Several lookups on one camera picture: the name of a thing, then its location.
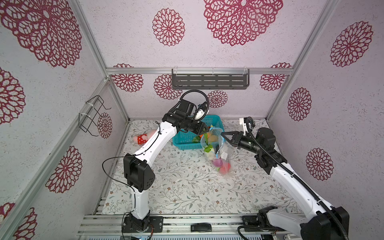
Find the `clear zip top bag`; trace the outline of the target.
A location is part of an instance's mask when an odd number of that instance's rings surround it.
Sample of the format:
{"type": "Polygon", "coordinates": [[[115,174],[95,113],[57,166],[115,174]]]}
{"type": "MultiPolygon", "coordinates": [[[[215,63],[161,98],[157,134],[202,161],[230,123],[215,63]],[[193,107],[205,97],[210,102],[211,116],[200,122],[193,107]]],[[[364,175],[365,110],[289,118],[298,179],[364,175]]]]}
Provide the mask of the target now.
{"type": "MultiPolygon", "coordinates": [[[[215,127],[211,127],[209,132],[201,135],[201,146],[204,150],[204,148],[208,145],[213,145],[214,149],[215,149],[215,152],[216,152],[216,159],[219,159],[221,158],[223,160],[223,164],[225,163],[230,163],[230,160],[229,160],[229,147],[228,147],[228,143],[225,141],[225,139],[221,136],[221,133],[224,132],[221,128],[215,128],[215,127]],[[218,142],[213,142],[213,143],[208,143],[208,137],[210,135],[217,135],[218,136],[218,142]]],[[[213,164],[212,166],[217,170],[217,172],[219,173],[219,169],[220,168],[217,168],[215,167],[213,164]]]]}

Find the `yellow green potato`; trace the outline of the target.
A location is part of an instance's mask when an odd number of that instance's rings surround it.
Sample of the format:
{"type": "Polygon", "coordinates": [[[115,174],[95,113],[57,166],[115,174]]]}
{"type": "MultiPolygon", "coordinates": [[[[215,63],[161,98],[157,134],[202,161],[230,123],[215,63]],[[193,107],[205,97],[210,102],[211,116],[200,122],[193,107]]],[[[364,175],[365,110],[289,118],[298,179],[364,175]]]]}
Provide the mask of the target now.
{"type": "Polygon", "coordinates": [[[218,142],[218,136],[217,135],[210,135],[208,137],[208,143],[218,142]]]}

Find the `white radish with leaves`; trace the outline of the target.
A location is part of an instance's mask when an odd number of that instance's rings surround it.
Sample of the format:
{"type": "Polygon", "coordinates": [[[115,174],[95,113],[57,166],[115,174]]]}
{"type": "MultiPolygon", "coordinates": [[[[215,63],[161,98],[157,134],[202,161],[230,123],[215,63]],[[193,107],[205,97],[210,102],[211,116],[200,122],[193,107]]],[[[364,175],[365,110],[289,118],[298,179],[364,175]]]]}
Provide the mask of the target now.
{"type": "Polygon", "coordinates": [[[208,145],[204,148],[204,153],[205,153],[205,156],[208,160],[212,161],[214,159],[216,159],[216,152],[215,152],[215,149],[213,147],[213,145],[208,145]]]}

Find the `purple onion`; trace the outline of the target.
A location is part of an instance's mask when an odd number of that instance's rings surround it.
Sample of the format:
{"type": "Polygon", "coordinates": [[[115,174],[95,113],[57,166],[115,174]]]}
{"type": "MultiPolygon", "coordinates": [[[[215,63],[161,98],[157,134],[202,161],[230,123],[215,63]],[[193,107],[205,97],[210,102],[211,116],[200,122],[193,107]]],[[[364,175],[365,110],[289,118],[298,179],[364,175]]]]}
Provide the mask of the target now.
{"type": "Polygon", "coordinates": [[[219,159],[214,159],[212,160],[212,164],[217,167],[217,168],[220,168],[222,165],[223,165],[223,160],[221,158],[219,159]]]}

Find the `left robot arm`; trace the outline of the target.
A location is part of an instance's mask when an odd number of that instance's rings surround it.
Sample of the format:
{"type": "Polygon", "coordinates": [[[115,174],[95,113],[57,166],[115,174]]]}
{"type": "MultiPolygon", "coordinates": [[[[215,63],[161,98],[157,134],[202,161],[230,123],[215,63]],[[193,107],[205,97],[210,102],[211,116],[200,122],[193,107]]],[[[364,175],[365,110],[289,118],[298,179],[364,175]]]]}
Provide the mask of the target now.
{"type": "Polygon", "coordinates": [[[209,111],[209,101],[199,105],[195,111],[194,104],[179,100],[166,113],[155,134],[134,154],[123,158],[124,175],[127,184],[133,189],[133,209],[125,217],[124,224],[138,232],[148,229],[150,219],[149,189],[155,181],[152,165],[166,144],[180,131],[202,135],[209,127],[202,121],[209,111]]]}

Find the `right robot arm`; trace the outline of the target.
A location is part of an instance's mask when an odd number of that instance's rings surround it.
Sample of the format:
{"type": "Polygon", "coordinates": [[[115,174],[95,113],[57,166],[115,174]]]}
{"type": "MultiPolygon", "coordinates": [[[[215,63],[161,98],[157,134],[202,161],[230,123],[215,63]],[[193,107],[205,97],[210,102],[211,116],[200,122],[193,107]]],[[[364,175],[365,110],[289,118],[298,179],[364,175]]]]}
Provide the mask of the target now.
{"type": "Polygon", "coordinates": [[[243,225],[246,231],[287,231],[303,240],[349,238],[348,212],[321,198],[294,172],[288,161],[275,150],[276,137],[271,129],[260,128],[255,136],[239,131],[221,135],[231,146],[254,153],[259,166],[285,188],[302,210],[302,214],[290,214],[276,206],[263,208],[255,223],[243,225]]]}

